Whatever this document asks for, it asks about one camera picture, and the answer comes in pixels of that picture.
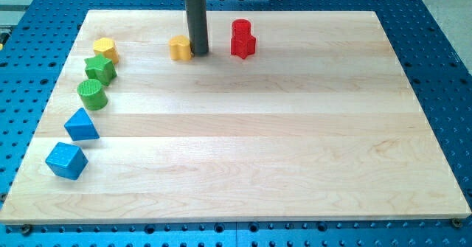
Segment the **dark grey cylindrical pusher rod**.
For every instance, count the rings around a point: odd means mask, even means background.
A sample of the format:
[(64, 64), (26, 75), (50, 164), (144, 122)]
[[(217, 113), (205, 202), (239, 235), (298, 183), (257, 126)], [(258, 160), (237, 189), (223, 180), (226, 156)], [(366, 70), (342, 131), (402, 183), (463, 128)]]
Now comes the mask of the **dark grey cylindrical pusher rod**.
[(184, 0), (190, 48), (194, 55), (209, 52), (206, 0)]

